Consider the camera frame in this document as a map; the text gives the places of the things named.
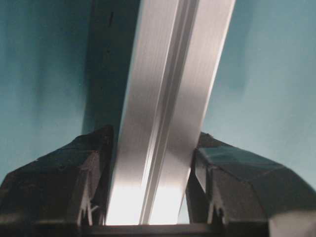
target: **metal bar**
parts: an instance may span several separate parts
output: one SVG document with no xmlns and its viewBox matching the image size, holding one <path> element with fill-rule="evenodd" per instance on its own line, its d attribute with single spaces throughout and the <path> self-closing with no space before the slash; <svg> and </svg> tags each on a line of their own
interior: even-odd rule
<svg viewBox="0 0 316 237">
<path fill-rule="evenodd" d="M 110 236 L 209 236 L 219 232 L 208 224 L 190 225 L 139 225 L 139 226 L 88 226 L 82 229 L 83 237 Z"/>
<path fill-rule="evenodd" d="M 141 2 L 125 111 L 106 218 L 107 225 L 138 224 L 157 130 L 157 107 L 178 0 Z"/>
<path fill-rule="evenodd" d="M 144 0 L 107 225 L 176 224 L 235 0 Z"/>
<path fill-rule="evenodd" d="M 200 0 L 150 218 L 176 224 L 235 0 Z"/>
</svg>

